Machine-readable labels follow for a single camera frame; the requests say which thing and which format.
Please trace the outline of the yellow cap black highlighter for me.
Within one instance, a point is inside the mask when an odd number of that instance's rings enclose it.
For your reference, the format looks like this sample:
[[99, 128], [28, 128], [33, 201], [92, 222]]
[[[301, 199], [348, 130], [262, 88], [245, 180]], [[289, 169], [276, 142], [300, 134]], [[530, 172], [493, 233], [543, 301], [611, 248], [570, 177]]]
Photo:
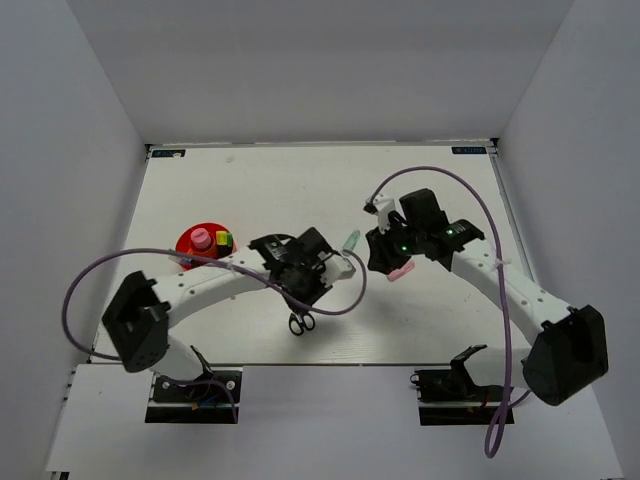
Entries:
[[227, 232], [224, 230], [218, 230], [216, 232], [216, 245], [219, 247], [227, 245]]

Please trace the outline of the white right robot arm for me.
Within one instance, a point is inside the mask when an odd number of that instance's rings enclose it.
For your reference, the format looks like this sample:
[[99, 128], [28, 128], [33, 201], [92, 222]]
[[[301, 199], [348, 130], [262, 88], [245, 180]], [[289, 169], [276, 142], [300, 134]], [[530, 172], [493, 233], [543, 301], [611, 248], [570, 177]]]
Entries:
[[486, 387], [526, 389], [557, 406], [609, 370], [605, 323], [590, 305], [576, 308], [502, 263], [484, 233], [471, 222], [452, 222], [433, 191], [421, 189], [399, 200], [377, 194], [365, 203], [377, 225], [366, 235], [368, 268], [387, 276], [423, 256], [472, 285], [524, 336], [521, 348], [484, 344], [450, 362], [453, 390], [477, 397]]

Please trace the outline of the green translucent stapler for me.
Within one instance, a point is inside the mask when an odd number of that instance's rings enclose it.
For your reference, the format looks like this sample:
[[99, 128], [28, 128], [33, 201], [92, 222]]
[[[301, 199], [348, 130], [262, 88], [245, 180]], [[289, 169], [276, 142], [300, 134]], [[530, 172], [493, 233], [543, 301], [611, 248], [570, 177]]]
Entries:
[[359, 243], [360, 238], [361, 238], [361, 232], [358, 229], [353, 230], [351, 232], [351, 234], [345, 240], [341, 250], [342, 251], [354, 251], [356, 246]]

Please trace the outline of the pink translucent stapler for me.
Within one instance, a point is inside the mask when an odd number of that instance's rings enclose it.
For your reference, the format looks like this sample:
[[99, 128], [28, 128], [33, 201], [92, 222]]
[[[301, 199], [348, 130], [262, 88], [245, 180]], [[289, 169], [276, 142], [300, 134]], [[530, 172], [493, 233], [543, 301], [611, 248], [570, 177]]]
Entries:
[[397, 268], [386, 275], [386, 278], [389, 282], [395, 282], [398, 279], [402, 278], [404, 275], [407, 275], [412, 270], [415, 269], [415, 262], [413, 260], [408, 261], [405, 265], [400, 268]]

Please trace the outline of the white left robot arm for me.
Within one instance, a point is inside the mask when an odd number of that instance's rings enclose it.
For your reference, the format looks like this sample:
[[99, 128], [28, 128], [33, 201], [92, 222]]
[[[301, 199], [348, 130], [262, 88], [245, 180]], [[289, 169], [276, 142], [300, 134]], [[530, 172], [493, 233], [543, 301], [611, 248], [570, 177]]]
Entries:
[[194, 351], [169, 331], [191, 315], [268, 282], [286, 295], [292, 313], [303, 316], [337, 281], [353, 269], [324, 237], [310, 228], [298, 238], [271, 234], [252, 240], [223, 260], [177, 274], [148, 278], [129, 274], [108, 304], [102, 323], [124, 369], [154, 370], [177, 379], [188, 398], [199, 399], [211, 387], [211, 374]]

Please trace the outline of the pink glue stick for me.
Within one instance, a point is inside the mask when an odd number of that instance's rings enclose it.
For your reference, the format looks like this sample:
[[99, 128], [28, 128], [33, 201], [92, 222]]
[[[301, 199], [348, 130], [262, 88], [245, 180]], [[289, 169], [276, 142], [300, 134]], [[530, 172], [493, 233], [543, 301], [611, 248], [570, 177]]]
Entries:
[[190, 245], [194, 251], [206, 251], [213, 244], [213, 239], [206, 228], [196, 228], [190, 234]]

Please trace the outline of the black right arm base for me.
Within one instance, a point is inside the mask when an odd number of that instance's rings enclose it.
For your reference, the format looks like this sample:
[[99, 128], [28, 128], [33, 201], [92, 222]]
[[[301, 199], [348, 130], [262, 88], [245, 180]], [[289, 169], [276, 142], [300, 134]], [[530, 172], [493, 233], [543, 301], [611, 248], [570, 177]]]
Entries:
[[505, 397], [505, 355], [473, 345], [448, 364], [417, 367], [409, 377], [422, 426], [487, 425]]

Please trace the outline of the black handled scissors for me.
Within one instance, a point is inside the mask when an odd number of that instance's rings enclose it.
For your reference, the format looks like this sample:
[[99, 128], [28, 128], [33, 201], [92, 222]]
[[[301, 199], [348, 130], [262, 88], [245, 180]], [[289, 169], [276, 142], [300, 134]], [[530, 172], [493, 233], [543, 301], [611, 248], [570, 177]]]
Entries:
[[316, 321], [310, 313], [292, 312], [288, 320], [289, 330], [294, 336], [302, 336], [305, 332], [315, 329]]

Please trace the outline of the blue ink pen refill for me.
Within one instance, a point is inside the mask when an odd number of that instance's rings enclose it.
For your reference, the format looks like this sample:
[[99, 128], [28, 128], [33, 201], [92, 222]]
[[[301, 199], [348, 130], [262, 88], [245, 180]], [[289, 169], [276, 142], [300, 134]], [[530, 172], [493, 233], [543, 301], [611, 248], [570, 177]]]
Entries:
[[180, 265], [185, 270], [188, 270], [190, 268], [199, 267], [199, 266], [203, 265], [203, 262], [200, 262], [200, 261], [197, 261], [197, 260], [193, 260], [191, 258], [182, 258], [182, 257], [169, 256], [168, 259], [170, 261]]

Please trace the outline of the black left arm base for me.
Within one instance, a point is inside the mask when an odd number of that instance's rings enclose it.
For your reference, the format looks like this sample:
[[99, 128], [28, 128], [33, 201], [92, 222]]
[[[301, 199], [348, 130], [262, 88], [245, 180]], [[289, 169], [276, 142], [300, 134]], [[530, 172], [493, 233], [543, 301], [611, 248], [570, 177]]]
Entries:
[[148, 424], [228, 424], [238, 423], [243, 371], [240, 368], [213, 368], [191, 346], [202, 373], [195, 385], [176, 384], [154, 376], [147, 404]]

